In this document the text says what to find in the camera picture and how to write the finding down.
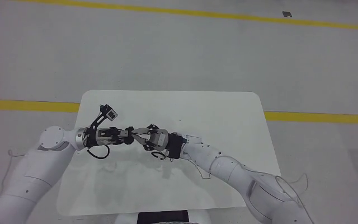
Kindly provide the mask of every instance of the cable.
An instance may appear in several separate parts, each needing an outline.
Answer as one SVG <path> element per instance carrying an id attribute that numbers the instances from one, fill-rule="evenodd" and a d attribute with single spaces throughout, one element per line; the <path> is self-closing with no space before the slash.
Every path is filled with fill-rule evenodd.
<path id="1" fill-rule="evenodd" d="M 107 157 L 110 155 L 110 148 L 109 148 L 107 145 L 105 145 L 105 146 L 107 147 L 107 155 L 105 155 L 104 157 L 96 156 L 95 154 L 93 154 L 93 153 L 90 151 L 90 149 L 88 149 L 87 152 L 88 152 L 91 156 L 93 156 L 94 158 L 97 158 L 97 159 L 99 159 L 99 160 L 104 160 L 105 158 L 107 158 Z"/>
<path id="2" fill-rule="evenodd" d="M 11 167 L 11 163 L 12 163 L 12 158 L 14 157 L 21 157 L 21 156 L 24 156 L 25 154 L 23 155 L 14 155 L 12 154 L 12 150 L 8 150 L 7 151 L 7 154 L 10 156 L 10 161 L 9 161 L 9 164 L 7 165 L 7 168 L 6 168 L 6 172 L 5 172 L 5 175 L 4 177 L 2 178 L 1 180 L 1 190 L 0 190 L 0 195 L 2 194 L 2 192 L 4 191 L 4 188 L 5 188 L 5 180 L 6 180 L 6 177 L 10 171 L 10 167 Z"/>
<path id="3" fill-rule="evenodd" d="M 156 154 L 163 156 L 162 158 L 159 158 L 160 160 L 165 160 L 166 157 L 167 157 L 167 155 L 165 155 L 165 154 L 163 154 L 163 153 L 161 153 L 161 152 L 151 152 L 150 154 L 151 154 L 152 156 L 154 156 L 155 158 L 159 158 L 159 156 L 156 156 Z"/>
<path id="4" fill-rule="evenodd" d="M 274 177 L 275 177 L 275 180 L 276 180 L 278 186 L 281 188 L 281 190 L 282 190 L 285 194 L 287 194 L 288 197 L 289 197 L 292 201 L 294 201 L 298 206 L 302 206 L 302 207 L 303 207 L 303 209 L 306 211 L 306 214 L 307 214 L 308 218 L 310 219 L 310 221 L 312 222 L 312 224 L 314 224 L 314 222 L 313 222 L 311 216 L 309 215 L 309 213 L 308 213 L 308 211 L 307 211 L 307 209 L 306 209 L 306 206 L 303 204 L 303 202 L 302 202 L 300 196 L 297 194 L 297 192 L 295 191 L 295 189 L 293 189 L 293 187 L 291 186 L 291 184 L 290 184 L 289 182 L 287 182 L 283 177 L 278 176 L 278 175 L 269 174 L 269 173 L 266 173 L 266 172 L 260 172 L 260 171 L 250 170 L 250 169 L 248 169 L 248 168 L 246 167 L 246 165 L 241 164 L 238 160 L 236 160 L 235 158 L 232 158 L 231 156 L 218 156 L 218 157 L 216 157 L 215 159 L 213 159 L 213 161 L 211 162 L 211 164 L 210 164 L 210 166 L 209 166 L 209 173 L 211 172 L 211 166 L 213 165 L 213 163 L 214 163 L 218 158 L 221 158 L 221 157 L 227 157 L 227 158 L 233 159 L 235 162 L 237 162 L 238 164 L 241 165 L 241 168 L 242 168 L 242 169 L 247 170 L 247 171 L 249 171 L 249 172 L 254 172 L 254 173 L 257 173 L 257 174 L 266 174 L 266 175 L 274 176 Z M 308 177 L 307 177 L 307 174 L 306 174 L 306 173 L 304 173 L 303 175 L 306 175 L 306 179 L 307 179 L 307 187 L 306 187 L 306 189 L 307 189 L 307 188 L 308 188 Z M 297 200 L 298 200 L 298 201 L 296 201 L 296 200 L 294 199 L 294 197 L 292 197 L 290 194 L 288 194 L 288 193 L 285 191 L 285 189 L 284 189 L 284 188 L 282 187 L 282 185 L 279 183 L 278 179 L 281 179 L 282 181 L 284 181 L 284 182 L 291 188 L 291 190 L 297 195 Z"/>
<path id="5" fill-rule="evenodd" d="M 193 165 L 195 166 L 195 168 L 199 171 L 200 176 L 201 176 L 202 179 L 207 179 L 207 180 L 210 180 L 210 179 L 211 179 L 210 173 L 209 173 L 209 177 L 208 177 L 208 178 L 205 178 L 205 177 L 203 177 L 201 171 L 199 170 L 198 166 L 197 166 L 195 163 L 193 163 L 192 161 L 190 161 L 190 160 L 188 160 L 188 159 L 186 159 L 186 158 L 184 158 L 183 160 L 186 160 L 186 161 L 191 162 L 191 164 L 193 164 Z"/>

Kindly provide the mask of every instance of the yellow floor stripe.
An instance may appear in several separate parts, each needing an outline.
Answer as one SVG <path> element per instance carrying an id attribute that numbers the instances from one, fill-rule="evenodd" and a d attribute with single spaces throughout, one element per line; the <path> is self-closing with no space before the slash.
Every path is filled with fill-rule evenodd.
<path id="1" fill-rule="evenodd" d="M 79 104 L 74 102 L 38 102 L 21 100 L 0 100 L 0 110 L 26 110 L 77 113 Z M 268 121 L 313 122 L 358 124 L 358 115 L 353 114 L 314 114 L 296 112 L 265 111 Z"/>
<path id="2" fill-rule="evenodd" d="M 231 19 L 231 20 L 248 20 L 248 21 L 256 21 L 256 22 L 273 22 L 273 23 L 280 23 L 280 24 L 292 24 L 292 25 L 303 25 L 303 26 L 321 26 L 321 27 L 331 27 L 331 28 L 339 28 L 339 29 L 358 30 L 358 24 L 341 24 L 341 23 L 335 23 L 335 22 L 295 20 L 292 18 L 271 18 L 271 17 L 261 17 L 261 16 L 252 16 L 252 15 L 242 15 L 242 14 L 178 10 L 178 9 L 174 9 L 174 8 L 128 6 L 128 5 L 120 5 L 120 4 L 80 2 L 80 1 L 70 1 L 70 0 L 13 0 L 13 1 L 35 2 L 35 3 L 44 3 L 44 4 L 57 4 L 57 5 L 63 5 L 63 6 L 78 6 L 78 7 L 88 7 L 88 8 L 106 8 L 106 9 L 110 9 L 110 10 L 127 10 L 127 11 L 136 11 L 136 12 L 168 13 L 168 14 L 186 15 L 186 16 L 226 18 L 226 19 Z"/>
<path id="3" fill-rule="evenodd" d="M 32 110 L 77 113 L 78 109 L 79 104 L 74 102 L 0 100 L 0 110 Z"/>

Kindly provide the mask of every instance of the robotic hand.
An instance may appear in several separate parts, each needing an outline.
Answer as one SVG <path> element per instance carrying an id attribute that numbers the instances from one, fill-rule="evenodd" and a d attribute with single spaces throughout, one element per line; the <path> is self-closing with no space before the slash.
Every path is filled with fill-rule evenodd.
<path id="1" fill-rule="evenodd" d="M 105 159 L 111 144 L 132 144 L 134 140 L 161 160 L 191 160 L 198 167 L 226 182 L 243 197 L 252 215 L 261 223 L 313 223 L 296 192 L 279 176 L 248 169 L 236 159 L 204 144 L 201 138 L 187 134 L 168 133 L 156 125 L 124 130 L 98 126 L 113 121 L 117 114 L 109 105 L 101 105 L 100 114 L 88 128 L 65 131 L 50 127 L 39 142 L 29 149 L 12 174 L 10 183 L 0 195 L 0 223 L 25 223 L 36 203 L 63 175 L 75 151 L 88 148 L 88 153 Z M 140 135 L 148 134 L 149 139 Z M 90 148 L 105 145 L 104 157 L 94 155 Z"/>

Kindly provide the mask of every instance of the black base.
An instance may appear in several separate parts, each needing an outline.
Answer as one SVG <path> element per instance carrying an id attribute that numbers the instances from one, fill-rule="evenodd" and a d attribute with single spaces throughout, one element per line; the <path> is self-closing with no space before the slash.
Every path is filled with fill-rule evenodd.
<path id="1" fill-rule="evenodd" d="M 189 222 L 188 211 L 141 212 L 138 214 L 137 224 L 158 222 Z"/>

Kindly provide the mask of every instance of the black sticker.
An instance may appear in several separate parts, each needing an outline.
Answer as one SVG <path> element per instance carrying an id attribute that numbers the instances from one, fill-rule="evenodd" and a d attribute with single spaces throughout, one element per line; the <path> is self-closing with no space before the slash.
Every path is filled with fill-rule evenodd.
<path id="1" fill-rule="evenodd" d="M 282 14 L 284 15 L 284 17 L 292 17 L 291 12 L 282 11 Z"/>

